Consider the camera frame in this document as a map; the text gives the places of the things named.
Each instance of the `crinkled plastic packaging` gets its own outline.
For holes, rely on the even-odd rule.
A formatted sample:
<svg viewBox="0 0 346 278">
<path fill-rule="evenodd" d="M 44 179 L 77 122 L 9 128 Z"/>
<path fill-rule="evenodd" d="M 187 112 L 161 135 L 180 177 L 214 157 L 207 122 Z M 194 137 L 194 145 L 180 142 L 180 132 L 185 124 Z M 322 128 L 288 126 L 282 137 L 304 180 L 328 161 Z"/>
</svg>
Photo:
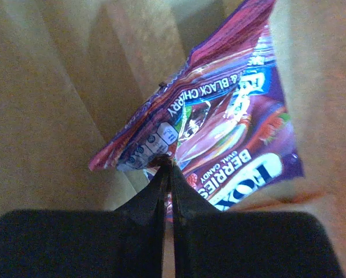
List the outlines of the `crinkled plastic packaging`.
<svg viewBox="0 0 346 278">
<path fill-rule="evenodd" d="M 302 176 L 268 26 L 273 4 L 242 3 L 90 169 L 146 169 L 152 177 L 168 156 L 222 211 L 266 185 Z"/>
</svg>

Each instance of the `white label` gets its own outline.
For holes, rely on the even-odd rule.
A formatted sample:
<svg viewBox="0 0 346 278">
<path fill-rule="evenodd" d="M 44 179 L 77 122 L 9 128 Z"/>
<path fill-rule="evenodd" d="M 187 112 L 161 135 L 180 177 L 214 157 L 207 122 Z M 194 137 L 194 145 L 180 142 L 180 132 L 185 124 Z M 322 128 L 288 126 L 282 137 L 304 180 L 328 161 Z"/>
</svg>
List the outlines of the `white label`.
<svg viewBox="0 0 346 278">
<path fill-rule="evenodd" d="M 243 75 L 238 83 L 240 88 L 247 89 L 250 88 L 250 92 L 252 91 L 263 91 L 262 87 L 264 82 L 266 81 L 266 77 L 264 73 L 258 72 L 256 74 Z"/>
<path fill-rule="evenodd" d="M 169 123 L 162 123 L 157 129 L 157 133 L 168 145 L 178 139 L 178 132 Z"/>
<path fill-rule="evenodd" d="M 157 133 L 149 136 L 149 138 L 146 140 L 146 146 L 148 146 L 149 149 L 155 154 L 166 153 L 168 151 L 167 143 L 165 143 L 164 140 L 157 135 Z"/>
<path fill-rule="evenodd" d="M 228 199 L 227 197 L 234 195 L 239 185 L 242 185 L 243 181 L 249 181 L 253 183 L 253 190 L 256 190 L 258 187 L 265 185 L 270 182 L 270 180 L 264 180 L 262 174 L 258 169 L 265 169 L 267 176 L 272 180 L 282 174 L 282 162 L 278 155 L 274 153 L 266 153 L 259 156 L 253 161 L 249 162 L 243 169 L 241 169 L 214 197 L 212 197 L 209 202 L 211 204 L 217 204 L 222 199 Z M 240 200 L 233 200 L 233 203 L 238 203 Z"/>
</svg>

